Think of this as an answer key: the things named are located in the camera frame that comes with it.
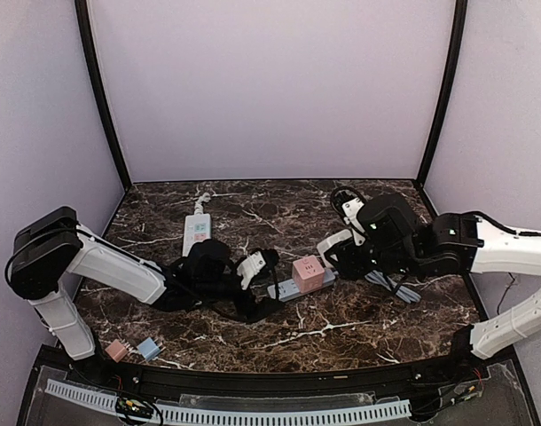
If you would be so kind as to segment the pink cube socket adapter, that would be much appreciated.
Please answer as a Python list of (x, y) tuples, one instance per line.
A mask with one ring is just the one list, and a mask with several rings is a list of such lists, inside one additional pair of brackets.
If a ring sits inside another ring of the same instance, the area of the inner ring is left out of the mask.
[(323, 287), (325, 268), (316, 256), (306, 256), (293, 261), (292, 279), (302, 294)]

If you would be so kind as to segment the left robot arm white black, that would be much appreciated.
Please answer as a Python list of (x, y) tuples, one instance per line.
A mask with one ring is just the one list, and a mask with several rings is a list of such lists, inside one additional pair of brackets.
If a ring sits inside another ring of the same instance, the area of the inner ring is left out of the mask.
[(231, 302), (226, 319), (253, 324), (280, 311), (277, 295), (257, 298), (250, 285), (275, 278), (274, 249), (258, 249), (238, 262), (224, 242), (195, 242), (187, 255), (169, 265), (145, 260), (98, 237), (68, 206), (55, 209), (20, 230), (4, 268), (11, 290), (28, 301), (73, 361), (98, 353), (98, 340), (78, 313), (61, 279), (69, 273), (98, 281), (161, 312), (204, 307), (222, 315), (219, 302)]

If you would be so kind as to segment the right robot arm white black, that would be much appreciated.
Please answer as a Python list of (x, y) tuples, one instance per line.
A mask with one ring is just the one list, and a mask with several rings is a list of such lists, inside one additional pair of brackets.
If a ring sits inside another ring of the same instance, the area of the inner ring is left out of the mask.
[[(398, 193), (369, 201), (350, 187), (332, 192), (330, 202), (345, 229), (318, 244), (324, 263), (345, 280), (377, 273), (386, 289), (404, 287), (389, 279), (399, 273), (418, 278), (487, 272), (541, 277), (541, 232), (510, 228), (481, 211), (446, 213), (420, 221)], [(463, 327), (452, 353), (489, 359), (505, 347), (541, 331), (541, 288), (529, 298), (483, 322)]]

